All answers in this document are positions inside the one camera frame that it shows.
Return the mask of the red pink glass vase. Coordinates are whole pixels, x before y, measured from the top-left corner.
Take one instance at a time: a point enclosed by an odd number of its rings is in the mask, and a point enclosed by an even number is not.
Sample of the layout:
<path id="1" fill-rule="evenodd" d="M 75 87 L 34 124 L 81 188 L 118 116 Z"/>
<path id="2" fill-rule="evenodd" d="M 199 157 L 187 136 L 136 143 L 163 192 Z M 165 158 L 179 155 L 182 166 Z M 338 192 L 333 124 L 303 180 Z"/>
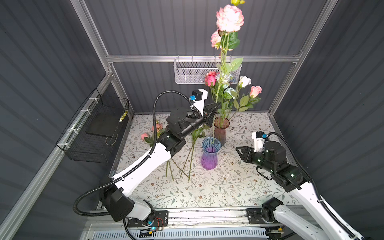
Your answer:
<path id="1" fill-rule="evenodd" d="M 224 146 L 226 143 L 226 129 L 230 126 L 230 121 L 227 118 L 216 117 L 214 136 Z"/>

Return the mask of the blue purple glass vase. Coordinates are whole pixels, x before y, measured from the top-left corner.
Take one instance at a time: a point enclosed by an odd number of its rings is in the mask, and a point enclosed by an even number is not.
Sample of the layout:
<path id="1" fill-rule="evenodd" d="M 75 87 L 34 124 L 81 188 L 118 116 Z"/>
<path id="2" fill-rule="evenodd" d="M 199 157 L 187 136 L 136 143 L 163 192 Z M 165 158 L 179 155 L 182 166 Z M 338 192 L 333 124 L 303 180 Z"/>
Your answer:
<path id="1" fill-rule="evenodd" d="M 218 165 L 218 152 L 221 149 L 221 143 L 214 137 L 208 137 L 203 140 L 203 155 L 201 165 L 206 170 L 213 170 Z"/>

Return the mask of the light pink rose stem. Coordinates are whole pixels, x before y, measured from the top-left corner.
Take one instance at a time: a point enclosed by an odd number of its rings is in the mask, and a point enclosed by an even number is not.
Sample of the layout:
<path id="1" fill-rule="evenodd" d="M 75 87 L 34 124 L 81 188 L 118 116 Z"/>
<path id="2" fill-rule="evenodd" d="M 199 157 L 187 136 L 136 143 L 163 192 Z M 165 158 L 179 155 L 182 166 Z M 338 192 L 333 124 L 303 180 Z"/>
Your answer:
<path id="1" fill-rule="evenodd" d="M 260 102 L 261 98 L 259 95 L 262 93 L 262 87 L 251 86 L 250 92 L 247 95 L 243 95 L 238 101 L 237 110 L 244 112 L 248 109 L 252 109 L 257 103 Z"/>

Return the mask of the white rose stem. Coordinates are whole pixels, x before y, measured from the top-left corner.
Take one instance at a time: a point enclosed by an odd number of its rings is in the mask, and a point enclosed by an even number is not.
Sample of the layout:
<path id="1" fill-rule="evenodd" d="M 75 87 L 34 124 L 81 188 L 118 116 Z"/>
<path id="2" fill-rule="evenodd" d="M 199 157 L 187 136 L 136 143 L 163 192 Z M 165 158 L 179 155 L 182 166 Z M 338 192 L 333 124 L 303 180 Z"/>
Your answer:
<path id="1" fill-rule="evenodd" d="M 234 107 L 234 104 L 238 101 L 240 97 L 240 91 L 251 84 L 251 79 L 246 76 L 241 76 L 239 82 L 235 89 L 230 89 L 230 94 L 232 96 L 232 103 L 230 104 L 230 110 Z"/>

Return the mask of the pink rose large leaves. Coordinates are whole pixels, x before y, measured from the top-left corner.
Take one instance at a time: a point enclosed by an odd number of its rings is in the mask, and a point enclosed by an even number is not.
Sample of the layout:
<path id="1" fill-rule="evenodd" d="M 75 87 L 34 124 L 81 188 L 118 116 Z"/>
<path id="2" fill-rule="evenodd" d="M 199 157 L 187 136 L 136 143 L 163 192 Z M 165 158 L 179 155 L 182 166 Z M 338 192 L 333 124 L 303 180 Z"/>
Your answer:
<path id="1" fill-rule="evenodd" d="M 156 120 L 156 133 L 157 133 L 157 138 L 159 138 L 160 135 L 161 135 L 164 131 L 165 131 L 165 128 L 164 128 L 163 124 L 162 124 L 160 121 Z M 153 144 L 154 144 L 154 137 L 148 135 L 147 133 L 144 133 L 144 134 L 141 135 L 141 140 L 143 140 L 143 141 L 145 141 L 146 143 L 150 144 L 150 147 L 152 147 Z M 166 166 L 166 177 L 168 176 L 168 172 L 170 172 L 170 174 L 171 174 L 171 178 L 172 178 L 172 180 L 174 180 L 173 170 L 172 170 L 170 161 L 167 161 L 167 166 Z"/>

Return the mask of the pale pink flower spray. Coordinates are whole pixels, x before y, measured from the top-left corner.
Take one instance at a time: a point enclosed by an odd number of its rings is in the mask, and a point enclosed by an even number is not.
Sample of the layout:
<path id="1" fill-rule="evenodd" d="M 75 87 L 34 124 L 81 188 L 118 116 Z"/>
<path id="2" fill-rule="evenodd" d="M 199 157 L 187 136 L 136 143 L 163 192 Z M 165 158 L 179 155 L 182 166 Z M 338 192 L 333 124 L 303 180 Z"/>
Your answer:
<path id="1" fill-rule="evenodd" d="M 222 61 L 222 68 L 220 74 L 225 70 L 224 64 L 226 63 L 229 52 L 237 48 L 240 44 L 238 33 L 244 25 L 245 17 L 238 5 L 244 1 L 231 1 L 231 4 L 220 8 L 216 12 L 216 25 L 217 30 L 211 36 L 212 47 L 220 51 L 220 60 Z"/>

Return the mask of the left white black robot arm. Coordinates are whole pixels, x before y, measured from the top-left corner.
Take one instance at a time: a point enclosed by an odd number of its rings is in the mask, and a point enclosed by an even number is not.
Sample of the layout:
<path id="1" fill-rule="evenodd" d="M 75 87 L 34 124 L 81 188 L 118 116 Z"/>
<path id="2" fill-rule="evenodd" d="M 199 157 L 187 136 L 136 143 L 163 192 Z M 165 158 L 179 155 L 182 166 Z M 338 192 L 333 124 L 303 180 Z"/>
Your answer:
<path id="1" fill-rule="evenodd" d="M 122 179 L 99 191 L 100 201 L 114 221 L 134 218 L 150 225 L 156 211 L 146 200 L 135 200 L 130 197 L 135 188 L 158 166 L 168 161 L 186 144 L 185 137 L 202 125 L 212 126 L 214 116 L 220 104 L 212 103 L 203 107 L 200 118 L 188 115 L 186 110 L 176 109 L 167 117 L 167 127 L 160 134 L 152 154 L 146 153 L 131 166 L 114 175 L 110 180 Z"/>

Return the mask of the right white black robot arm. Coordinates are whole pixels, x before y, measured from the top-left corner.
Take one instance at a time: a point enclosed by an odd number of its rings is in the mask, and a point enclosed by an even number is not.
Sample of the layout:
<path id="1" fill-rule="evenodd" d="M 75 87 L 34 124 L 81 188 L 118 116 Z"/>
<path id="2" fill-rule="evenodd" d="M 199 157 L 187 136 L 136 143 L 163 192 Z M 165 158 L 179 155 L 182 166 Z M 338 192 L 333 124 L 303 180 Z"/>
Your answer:
<path id="1" fill-rule="evenodd" d="M 278 142 L 255 140 L 255 147 L 236 147 L 241 160 L 270 173 L 288 194 L 293 196 L 316 221 L 316 225 L 298 216 L 277 198 L 262 205 L 260 216 L 272 224 L 279 222 L 306 240 L 362 240 L 363 235 L 351 227 L 316 191 L 315 184 L 301 168 L 288 163 L 286 149 Z"/>

